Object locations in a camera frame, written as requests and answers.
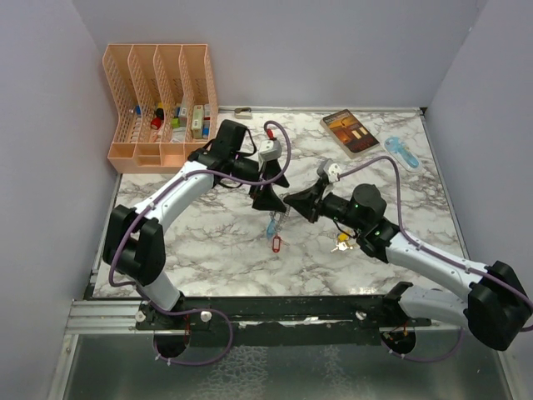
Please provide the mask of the blue handled key ring organiser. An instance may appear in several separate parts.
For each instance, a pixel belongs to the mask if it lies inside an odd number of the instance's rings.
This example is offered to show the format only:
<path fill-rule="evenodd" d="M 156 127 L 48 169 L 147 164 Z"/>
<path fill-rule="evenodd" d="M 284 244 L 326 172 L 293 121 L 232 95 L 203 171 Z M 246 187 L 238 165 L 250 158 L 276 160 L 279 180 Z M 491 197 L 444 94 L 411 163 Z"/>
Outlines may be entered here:
<path fill-rule="evenodd" d="M 291 212 L 291 207 L 286 204 L 285 206 L 285 212 L 270 212 L 270 222 L 266 227 L 267 239 L 273 239 L 276 235 L 278 235 L 281 232 L 283 225 L 288 220 Z"/>

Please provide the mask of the red key tag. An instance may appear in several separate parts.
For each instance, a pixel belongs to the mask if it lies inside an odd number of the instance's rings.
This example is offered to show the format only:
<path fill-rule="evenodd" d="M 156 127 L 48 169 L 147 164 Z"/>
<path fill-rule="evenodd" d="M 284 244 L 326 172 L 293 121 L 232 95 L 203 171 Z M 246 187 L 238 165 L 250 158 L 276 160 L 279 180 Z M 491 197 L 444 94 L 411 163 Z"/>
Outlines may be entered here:
<path fill-rule="evenodd" d="M 279 253 L 280 250 L 281 250 L 281 245 L 282 245 L 282 239 L 281 237 L 278 235 L 278 234 L 275 234 L 272 238 L 272 242 L 271 242 L 271 250 L 274 252 L 274 253 Z"/>

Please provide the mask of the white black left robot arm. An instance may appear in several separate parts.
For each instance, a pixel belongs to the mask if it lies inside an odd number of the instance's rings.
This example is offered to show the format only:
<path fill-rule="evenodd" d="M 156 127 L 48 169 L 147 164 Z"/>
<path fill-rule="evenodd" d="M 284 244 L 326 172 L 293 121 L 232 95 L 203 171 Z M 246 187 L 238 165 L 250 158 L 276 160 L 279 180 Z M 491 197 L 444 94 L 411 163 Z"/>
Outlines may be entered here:
<path fill-rule="evenodd" d="M 108 281 L 118 287 L 114 273 L 121 273 L 153 304 L 155 319 L 165 328 L 182 323 L 184 309 L 179 304 L 182 292 L 164 271 L 166 250 L 164 234 L 175 220 L 200 196 L 222 180 L 250 187 L 253 208 L 283 212 L 284 203 L 273 192 L 273 185 L 289 183 L 287 165 L 278 159 L 291 158 L 291 142 L 278 122 L 263 125 L 266 141 L 252 152 L 241 150 L 250 129 L 228 119 L 222 121 L 217 135 L 206 145 L 192 151 L 187 160 L 165 185 L 134 207 L 116 206 L 110 213 L 102 260 L 110 267 Z"/>

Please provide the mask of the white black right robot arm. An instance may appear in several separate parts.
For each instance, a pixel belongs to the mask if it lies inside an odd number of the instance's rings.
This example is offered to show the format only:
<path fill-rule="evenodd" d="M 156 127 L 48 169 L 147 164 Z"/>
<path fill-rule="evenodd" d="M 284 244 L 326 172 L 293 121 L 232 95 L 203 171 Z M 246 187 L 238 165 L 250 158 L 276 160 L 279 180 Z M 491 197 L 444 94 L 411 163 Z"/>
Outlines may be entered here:
<path fill-rule="evenodd" d="M 487 266 L 456 257 L 402 232 L 385 218 L 386 201 L 372 184 L 356 186 L 350 199 L 326 192 L 326 186 L 318 180 L 284 202 L 310 223 L 325 217 L 352 229 L 368 257 L 409 269 L 445 288 L 432 292 L 405 285 L 382 306 L 390 325 L 428 318 L 467 328 L 494 350 L 511 345 L 530 319 L 532 305 L 510 265 L 497 261 Z"/>

